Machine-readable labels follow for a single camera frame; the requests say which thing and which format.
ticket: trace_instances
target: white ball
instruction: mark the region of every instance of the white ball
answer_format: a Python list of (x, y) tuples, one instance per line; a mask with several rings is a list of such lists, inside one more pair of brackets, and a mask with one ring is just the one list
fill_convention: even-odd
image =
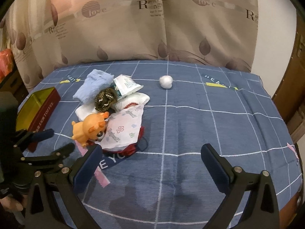
[(170, 89), (172, 87), (173, 78), (171, 76), (162, 76), (159, 79), (160, 85), (164, 89)]

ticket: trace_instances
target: pink label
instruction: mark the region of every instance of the pink label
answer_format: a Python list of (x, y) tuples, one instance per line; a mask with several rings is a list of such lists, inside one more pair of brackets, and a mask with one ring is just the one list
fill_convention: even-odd
[(297, 158), (297, 160), (299, 160), (298, 154), (295, 152), (295, 149), (293, 148), (294, 145), (289, 145), (289, 144), (287, 143), (287, 147), (288, 147), (290, 150), (292, 150), (292, 151), (294, 152), (295, 157)]
[[(80, 151), (81, 155), (84, 156), (87, 152), (86, 148), (83, 148), (80, 143), (78, 143), (75, 140), (75, 144), (77, 145), (78, 150)], [(103, 172), (101, 171), (100, 167), (96, 168), (96, 171), (94, 172), (94, 175), (96, 177), (96, 179), (99, 181), (99, 184), (104, 188), (106, 187), (110, 181), (107, 179), (107, 177), (103, 174)]]

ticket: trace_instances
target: blue towel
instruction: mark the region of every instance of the blue towel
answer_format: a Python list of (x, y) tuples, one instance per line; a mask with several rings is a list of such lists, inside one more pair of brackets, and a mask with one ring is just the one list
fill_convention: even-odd
[(96, 95), (101, 90), (109, 88), (112, 83), (113, 75), (94, 69), (88, 74), (83, 85), (73, 95), (73, 99), (83, 104), (94, 102)]

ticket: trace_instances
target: blue bedsheet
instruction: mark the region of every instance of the blue bedsheet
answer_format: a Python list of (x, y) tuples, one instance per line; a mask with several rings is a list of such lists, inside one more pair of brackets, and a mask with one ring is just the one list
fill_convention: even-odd
[[(198, 229), (220, 205), (219, 193), (200, 158), (210, 143), (232, 166), (245, 171), (270, 172), (281, 209), (299, 189), (302, 176), (285, 123), (258, 76), (226, 68), (167, 61), (106, 62), (75, 65), (53, 71), (33, 91), (55, 86), (61, 101), (46, 128), (55, 136), (27, 156), (49, 154), (72, 142), (71, 121), (80, 104), (72, 96), (93, 69), (118, 76), (126, 74), (150, 96), (142, 125), (148, 147), (127, 159), (107, 157), (103, 173), (110, 184), (102, 188), (93, 177), (83, 203), (103, 229)], [(67, 75), (79, 82), (63, 83)], [(173, 77), (164, 90), (159, 78)], [(235, 88), (209, 86), (216, 83)], [(140, 147), (145, 148), (145, 141)], [(80, 157), (78, 149), (66, 165)], [(240, 219), (247, 195), (231, 222)], [(59, 201), (66, 221), (73, 225)]]

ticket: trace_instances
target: toy eye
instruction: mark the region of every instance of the toy eye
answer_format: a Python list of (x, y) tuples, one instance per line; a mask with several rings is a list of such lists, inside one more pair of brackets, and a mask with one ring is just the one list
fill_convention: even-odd
[(101, 141), (105, 137), (105, 133), (101, 131), (96, 136), (97, 136), (97, 141)]

